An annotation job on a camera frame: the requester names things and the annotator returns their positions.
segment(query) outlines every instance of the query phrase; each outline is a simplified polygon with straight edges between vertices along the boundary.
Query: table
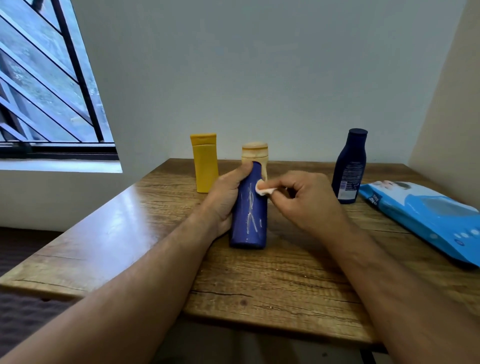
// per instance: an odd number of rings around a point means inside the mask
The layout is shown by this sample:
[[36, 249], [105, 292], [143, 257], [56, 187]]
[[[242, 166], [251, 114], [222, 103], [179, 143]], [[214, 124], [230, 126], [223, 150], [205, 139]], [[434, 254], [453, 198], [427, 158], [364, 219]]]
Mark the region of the table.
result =
[[[239, 165], [221, 160], [220, 173]], [[334, 163], [269, 162], [268, 175], [323, 172]], [[363, 182], [410, 181], [442, 193], [403, 164], [368, 164]], [[190, 159], [169, 159], [0, 279], [5, 290], [42, 298], [75, 299], [122, 272], [164, 238], [203, 199]], [[385, 217], [362, 198], [349, 216], [396, 259], [480, 315], [480, 274], [447, 257]], [[358, 296], [325, 249], [268, 205], [267, 248], [238, 250], [216, 240], [183, 309], [189, 317], [297, 338], [369, 347], [380, 344]]]

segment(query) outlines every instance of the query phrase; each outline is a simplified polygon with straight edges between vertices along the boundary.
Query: person's left arm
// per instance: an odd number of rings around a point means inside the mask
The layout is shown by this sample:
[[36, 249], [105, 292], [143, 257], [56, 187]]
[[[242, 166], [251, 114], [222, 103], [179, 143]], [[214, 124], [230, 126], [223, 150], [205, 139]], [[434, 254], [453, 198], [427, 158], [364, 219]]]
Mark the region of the person's left arm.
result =
[[238, 185], [251, 170], [247, 163], [221, 176], [168, 237], [0, 364], [148, 363], [180, 313], [208, 247], [230, 228]]

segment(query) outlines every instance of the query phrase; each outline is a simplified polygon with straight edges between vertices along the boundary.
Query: hand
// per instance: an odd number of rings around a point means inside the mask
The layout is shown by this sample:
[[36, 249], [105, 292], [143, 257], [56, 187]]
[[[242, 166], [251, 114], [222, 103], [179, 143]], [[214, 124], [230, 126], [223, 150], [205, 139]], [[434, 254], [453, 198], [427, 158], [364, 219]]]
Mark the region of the hand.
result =
[[[293, 188], [294, 198], [281, 192]], [[283, 216], [314, 237], [331, 240], [348, 226], [349, 219], [338, 202], [324, 174], [290, 171], [283, 176], [261, 182], [259, 189], [279, 188], [271, 195], [273, 204]]]
[[215, 181], [202, 203], [201, 213], [212, 218], [215, 237], [226, 233], [232, 224], [231, 212], [237, 201], [238, 186], [252, 171], [253, 163], [243, 163], [236, 170], [226, 173]]

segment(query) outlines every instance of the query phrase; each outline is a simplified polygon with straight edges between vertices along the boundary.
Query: dark blue lotion bottle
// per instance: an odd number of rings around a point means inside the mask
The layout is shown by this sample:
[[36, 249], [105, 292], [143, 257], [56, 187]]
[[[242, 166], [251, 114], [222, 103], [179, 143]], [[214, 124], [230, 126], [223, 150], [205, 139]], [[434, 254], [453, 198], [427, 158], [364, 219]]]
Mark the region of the dark blue lotion bottle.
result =
[[364, 129], [350, 129], [347, 143], [336, 160], [332, 188], [341, 204], [353, 204], [357, 199], [367, 161], [367, 133]]
[[239, 194], [232, 210], [230, 247], [263, 249], [267, 242], [267, 196], [255, 192], [262, 179], [262, 165], [253, 162], [250, 175], [239, 185]]

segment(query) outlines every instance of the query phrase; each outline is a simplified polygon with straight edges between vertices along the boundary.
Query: person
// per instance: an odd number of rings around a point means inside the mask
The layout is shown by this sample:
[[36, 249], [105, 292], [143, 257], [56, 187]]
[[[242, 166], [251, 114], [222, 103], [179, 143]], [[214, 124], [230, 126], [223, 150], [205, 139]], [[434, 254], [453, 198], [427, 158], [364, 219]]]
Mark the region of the person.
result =
[[[221, 176], [204, 202], [130, 268], [19, 344], [1, 364], [148, 363], [187, 298], [212, 241], [230, 228], [245, 163]], [[356, 226], [323, 174], [291, 171], [259, 188], [278, 188], [273, 204], [318, 239], [364, 303], [396, 363], [480, 363], [480, 325], [394, 260]], [[296, 191], [294, 198], [282, 193]]]

